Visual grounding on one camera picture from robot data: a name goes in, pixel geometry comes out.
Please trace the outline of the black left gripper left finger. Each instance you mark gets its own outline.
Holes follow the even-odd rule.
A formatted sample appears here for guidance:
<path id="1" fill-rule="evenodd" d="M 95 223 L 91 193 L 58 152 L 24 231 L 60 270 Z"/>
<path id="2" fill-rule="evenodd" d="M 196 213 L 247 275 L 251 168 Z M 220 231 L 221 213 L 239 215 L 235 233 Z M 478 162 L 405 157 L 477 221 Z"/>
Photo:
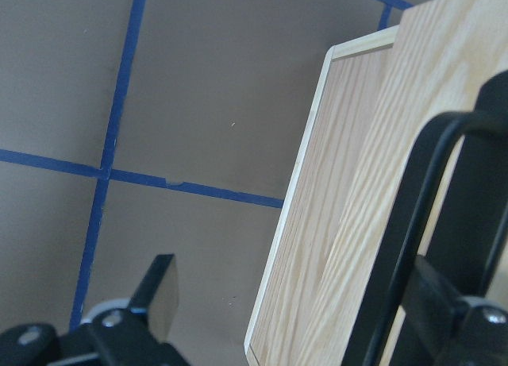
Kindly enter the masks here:
<path id="1" fill-rule="evenodd" d="M 167 342 L 179 305 L 174 254 L 156 255 L 129 300 L 127 310 L 137 316 L 158 342 Z"/>

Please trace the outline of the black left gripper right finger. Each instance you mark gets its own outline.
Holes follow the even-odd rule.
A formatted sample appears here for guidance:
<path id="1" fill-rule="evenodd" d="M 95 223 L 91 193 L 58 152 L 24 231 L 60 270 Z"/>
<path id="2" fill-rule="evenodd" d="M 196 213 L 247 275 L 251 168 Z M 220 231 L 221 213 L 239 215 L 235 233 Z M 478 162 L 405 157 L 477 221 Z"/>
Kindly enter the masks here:
<path id="1" fill-rule="evenodd" d="M 422 255 L 408 282 L 408 322 L 422 342 L 464 341 L 475 297 L 462 295 Z"/>

